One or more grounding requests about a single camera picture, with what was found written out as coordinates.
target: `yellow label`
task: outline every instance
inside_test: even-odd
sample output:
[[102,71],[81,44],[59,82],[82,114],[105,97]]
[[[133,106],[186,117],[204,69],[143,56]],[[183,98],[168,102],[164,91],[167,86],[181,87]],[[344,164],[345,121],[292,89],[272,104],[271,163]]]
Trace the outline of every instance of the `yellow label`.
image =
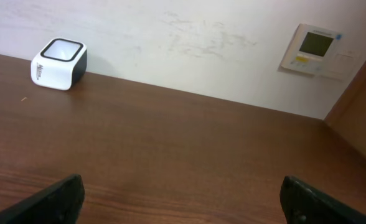
[[303,62],[303,63],[307,63],[309,61],[308,58],[304,58],[304,57],[296,57],[297,61]]

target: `wooden table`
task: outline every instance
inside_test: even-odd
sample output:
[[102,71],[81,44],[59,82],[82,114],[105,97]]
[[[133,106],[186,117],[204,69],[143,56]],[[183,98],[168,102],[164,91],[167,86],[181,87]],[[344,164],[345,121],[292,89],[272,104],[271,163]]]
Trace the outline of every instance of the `wooden table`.
[[71,173],[79,223],[284,223],[285,175],[366,213],[366,160],[322,121],[0,55],[0,210]]

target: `brown wooden door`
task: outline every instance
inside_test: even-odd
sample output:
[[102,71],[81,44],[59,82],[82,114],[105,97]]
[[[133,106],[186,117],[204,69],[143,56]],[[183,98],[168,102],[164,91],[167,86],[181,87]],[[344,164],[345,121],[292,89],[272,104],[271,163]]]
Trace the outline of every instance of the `brown wooden door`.
[[366,63],[356,78],[326,121],[332,129],[366,156]]

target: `digital display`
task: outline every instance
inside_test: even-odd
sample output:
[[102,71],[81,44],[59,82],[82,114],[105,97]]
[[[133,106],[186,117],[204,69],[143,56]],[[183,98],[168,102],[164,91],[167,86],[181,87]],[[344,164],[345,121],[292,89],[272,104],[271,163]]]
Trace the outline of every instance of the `digital display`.
[[308,32],[299,51],[324,57],[334,38]]

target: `white wall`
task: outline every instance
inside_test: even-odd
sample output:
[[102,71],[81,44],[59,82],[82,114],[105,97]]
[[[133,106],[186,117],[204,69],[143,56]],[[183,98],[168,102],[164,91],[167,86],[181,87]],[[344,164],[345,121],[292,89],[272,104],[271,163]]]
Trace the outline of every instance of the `white wall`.
[[[278,70],[302,22],[362,55],[347,80]],[[0,0],[0,54],[54,37],[86,43],[90,72],[324,118],[365,60],[366,0]]]

